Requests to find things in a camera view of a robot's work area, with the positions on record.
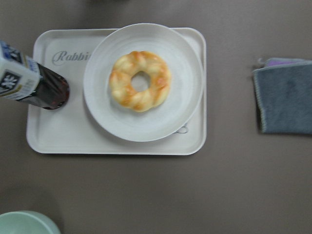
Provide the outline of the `pale green bowl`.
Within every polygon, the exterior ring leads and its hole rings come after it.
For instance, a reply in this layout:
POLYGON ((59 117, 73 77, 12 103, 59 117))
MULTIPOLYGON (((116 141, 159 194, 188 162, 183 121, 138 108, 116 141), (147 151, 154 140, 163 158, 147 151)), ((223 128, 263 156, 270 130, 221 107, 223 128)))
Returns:
POLYGON ((34 211, 15 211, 0 215, 1 234, 60 234, 55 222, 34 211))

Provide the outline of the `white round plate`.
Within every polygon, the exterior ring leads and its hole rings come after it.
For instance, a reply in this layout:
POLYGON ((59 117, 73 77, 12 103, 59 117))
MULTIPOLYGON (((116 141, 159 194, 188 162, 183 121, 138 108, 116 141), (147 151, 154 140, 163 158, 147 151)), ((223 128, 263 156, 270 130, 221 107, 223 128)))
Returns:
POLYGON ((153 23, 133 24, 107 36, 93 51, 84 73, 86 105, 95 121, 109 133, 129 141, 166 137, 183 126, 199 105, 204 70, 190 44, 176 31, 153 23), (132 51, 150 51, 172 73, 168 97, 158 107, 137 113, 111 96, 109 75, 116 60, 132 51))

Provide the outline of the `glazed twisted donut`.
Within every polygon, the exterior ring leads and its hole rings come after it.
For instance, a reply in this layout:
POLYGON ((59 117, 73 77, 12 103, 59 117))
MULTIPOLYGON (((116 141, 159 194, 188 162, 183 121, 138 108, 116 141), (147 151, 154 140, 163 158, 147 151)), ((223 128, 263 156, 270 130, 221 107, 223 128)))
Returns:
POLYGON ((132 51, 120 57, 111 70, 111 95, 121 106, 136 112, 145 112, 161 105, 171 89, 172 75, 167 63, 149 51, 132 51), (139 72, 150 77, 150 86, 137 91, 132 78, 139 72))

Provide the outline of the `cream serving tray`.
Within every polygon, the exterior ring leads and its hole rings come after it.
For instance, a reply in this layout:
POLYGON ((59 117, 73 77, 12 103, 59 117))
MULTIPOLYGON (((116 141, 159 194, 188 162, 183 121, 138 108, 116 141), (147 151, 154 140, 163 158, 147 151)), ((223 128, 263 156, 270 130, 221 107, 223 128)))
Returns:
POLYGON ((60 109, 28 109, 27 141, 45 154, 190 155, 206 141, 206 92, 194 115, 171 135, 150 142, 133 142, 112 135, 91 116, 83 97, 86 61, 66 60, 67 55, 88 56, 114 29, 50 30, 34 45, 34 59, 63 75, 70 84, 70 98, 60 109))

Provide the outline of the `grey folded cloth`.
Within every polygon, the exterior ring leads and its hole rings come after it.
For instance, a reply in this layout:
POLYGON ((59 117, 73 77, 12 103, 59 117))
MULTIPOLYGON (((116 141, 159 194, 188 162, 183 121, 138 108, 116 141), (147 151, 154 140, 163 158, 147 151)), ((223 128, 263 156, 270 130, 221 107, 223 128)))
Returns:
POLYGON ((266 134, 312 133, 312 62, 270 58, 253 71, 258 126, 266 134))

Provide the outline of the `dark drink bottle on tray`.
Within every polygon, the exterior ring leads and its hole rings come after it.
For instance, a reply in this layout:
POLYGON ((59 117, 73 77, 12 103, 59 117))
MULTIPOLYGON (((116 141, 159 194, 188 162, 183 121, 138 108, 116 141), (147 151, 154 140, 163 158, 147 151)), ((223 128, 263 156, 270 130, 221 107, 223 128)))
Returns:
POLYGON ((0 96, 55 110, 70 94, 64 77, 37 63, 18 49, 0 41, 0 96))

